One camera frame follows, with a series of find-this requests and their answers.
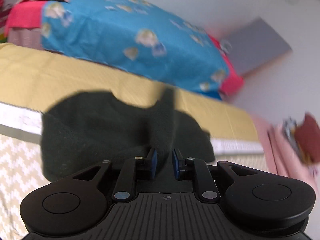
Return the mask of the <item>blue cartoon print quilt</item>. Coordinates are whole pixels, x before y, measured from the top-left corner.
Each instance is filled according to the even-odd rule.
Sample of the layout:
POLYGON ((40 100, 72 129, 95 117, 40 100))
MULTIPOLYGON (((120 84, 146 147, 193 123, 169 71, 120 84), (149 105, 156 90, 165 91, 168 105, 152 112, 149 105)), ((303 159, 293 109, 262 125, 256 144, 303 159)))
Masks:
POLYGON ((229 74, 204 29, 144 0, 49 1, 41 12, 41 43, 212 98, 229 74))

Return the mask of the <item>black fuzzy small garment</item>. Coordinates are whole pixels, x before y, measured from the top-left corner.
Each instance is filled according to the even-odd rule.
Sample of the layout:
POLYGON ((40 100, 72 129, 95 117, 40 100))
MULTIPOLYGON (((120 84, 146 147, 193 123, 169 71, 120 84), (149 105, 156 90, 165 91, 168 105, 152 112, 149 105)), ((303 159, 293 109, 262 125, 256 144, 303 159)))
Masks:
POLYGON ((107 91, 76 93, 43 113, 42 128, 42 170, 52 182, 102 160, 120 168, 126 159, 146 157, 152 149, 157 172, 173 149, 184 157, 215 160, 209 133, 176 109, 171 88, 147 108, 128 105, 107 91))

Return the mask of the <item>pink cloth pile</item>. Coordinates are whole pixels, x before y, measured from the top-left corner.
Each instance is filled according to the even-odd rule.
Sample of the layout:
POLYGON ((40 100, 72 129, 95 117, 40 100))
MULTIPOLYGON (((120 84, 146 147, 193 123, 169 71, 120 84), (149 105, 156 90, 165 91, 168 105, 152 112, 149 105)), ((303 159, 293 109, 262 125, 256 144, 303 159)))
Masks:
POLYGON ((318 191, 317 176, 303 164, 285 138, 283 125, 273 125, 258 116, 251 116, 265 153, 270 173, 301 180, 318 191))

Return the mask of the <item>yellow bed cover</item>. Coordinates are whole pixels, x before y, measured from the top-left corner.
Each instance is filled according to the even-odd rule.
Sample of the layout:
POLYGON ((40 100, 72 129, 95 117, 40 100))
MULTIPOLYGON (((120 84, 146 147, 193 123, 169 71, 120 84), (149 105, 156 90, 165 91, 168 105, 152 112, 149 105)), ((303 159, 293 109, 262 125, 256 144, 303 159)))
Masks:
MULTIPOLYGON (((154 104, 163 84, 100 64, 48 51, 1 44, 1 124, 41 133, 41 113, 74 93, 107 90, 138 107, 154 104)), ((176 108, 191 115, 214 138, 256 141, 253 120, 226 103, 176 91, 176 108)))

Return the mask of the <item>dark red cloth item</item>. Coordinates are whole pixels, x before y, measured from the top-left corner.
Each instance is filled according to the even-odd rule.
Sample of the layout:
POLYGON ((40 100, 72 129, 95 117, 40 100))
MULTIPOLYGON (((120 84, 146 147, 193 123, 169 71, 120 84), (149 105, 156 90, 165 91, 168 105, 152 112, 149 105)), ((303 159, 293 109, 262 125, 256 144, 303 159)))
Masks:
POLYGON ((305 113, 303 122, 296 127, 295 140, 306 164, 319 163, 319 125, 310 113, 305 113))

